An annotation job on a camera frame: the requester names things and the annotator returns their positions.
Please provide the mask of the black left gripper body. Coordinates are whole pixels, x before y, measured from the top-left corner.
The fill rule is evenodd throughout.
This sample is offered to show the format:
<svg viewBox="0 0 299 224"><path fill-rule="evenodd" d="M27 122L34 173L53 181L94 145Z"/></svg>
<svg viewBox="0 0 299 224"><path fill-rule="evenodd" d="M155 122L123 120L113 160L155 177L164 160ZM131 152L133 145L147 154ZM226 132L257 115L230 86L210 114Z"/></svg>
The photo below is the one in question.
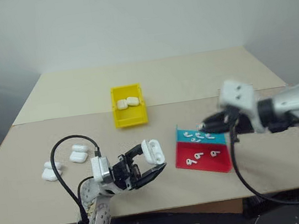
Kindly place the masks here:
<svg viewBox="0 0 299 224"><path fill-rule="evenodd" d="M136 172L141 174L138 165L134 163L134 158L126 161L118 160L117 163L112 166L111 172L114 177L115 185L122 190L132 190L132 177Z"/></svg>

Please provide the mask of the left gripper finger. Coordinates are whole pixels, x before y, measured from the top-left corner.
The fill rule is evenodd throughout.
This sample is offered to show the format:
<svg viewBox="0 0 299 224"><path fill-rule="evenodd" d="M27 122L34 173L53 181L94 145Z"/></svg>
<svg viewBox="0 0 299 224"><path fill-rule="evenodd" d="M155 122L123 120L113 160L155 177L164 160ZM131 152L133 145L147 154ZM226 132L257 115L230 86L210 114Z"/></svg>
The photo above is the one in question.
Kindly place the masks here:
<svg viewBox="0 0 299 224"><path fill-rule="evenodd" d="M150 170L144 172L143 174L136 172L132 177L133 188L137 190L150 183L164 170L166 165L166 163L159 164L151 168Z"/></svg>
<svg viewBox="0 0 299 224"><path fill-rule="evenodd" d="M119 155L118 160L120 160L120 161L132 160L133 158L135 158L138 155L143 155L143 150L142 150L141 144L138 144L135 147L133 147L132 149L130 149L129 151L127 151L126 153Z"/></svg>

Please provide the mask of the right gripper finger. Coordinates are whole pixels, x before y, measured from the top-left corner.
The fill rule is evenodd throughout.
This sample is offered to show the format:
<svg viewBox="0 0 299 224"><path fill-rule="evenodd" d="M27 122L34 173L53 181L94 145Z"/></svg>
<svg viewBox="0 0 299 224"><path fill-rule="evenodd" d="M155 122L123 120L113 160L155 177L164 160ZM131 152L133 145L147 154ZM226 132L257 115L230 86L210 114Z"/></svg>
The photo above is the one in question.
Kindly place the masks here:
<svg viewBox="0 0 299 224"><path fill-rule="evenodd" d="M212 114L211 116L203 119L203 121L198 125L199 130L222 126L225 122L224 118L224 111L219 111L218 113Z"/></svg>
<svg viewBox="0 0 299 224"><path fill-rule="evenodd" d="M203 132L207 134L220 134L229 132L229 124L224 123L223 121L212 121L208 123L203 123L202 125Z"/></svg>

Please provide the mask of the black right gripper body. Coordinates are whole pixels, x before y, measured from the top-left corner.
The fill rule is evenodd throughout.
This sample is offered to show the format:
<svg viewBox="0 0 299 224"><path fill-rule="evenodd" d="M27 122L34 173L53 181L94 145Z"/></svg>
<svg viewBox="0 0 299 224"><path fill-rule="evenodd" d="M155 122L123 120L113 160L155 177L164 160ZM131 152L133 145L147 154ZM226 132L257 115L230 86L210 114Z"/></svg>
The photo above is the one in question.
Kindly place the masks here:
<svg viewBox="0 0 299 224"><path fill-rule="evenodd" d="M227 106L224 110L225 119L224 123L227 126L227 131L244 132L249 131L249 119L248 117L241 113L241 111L233 106Z"/></svg>

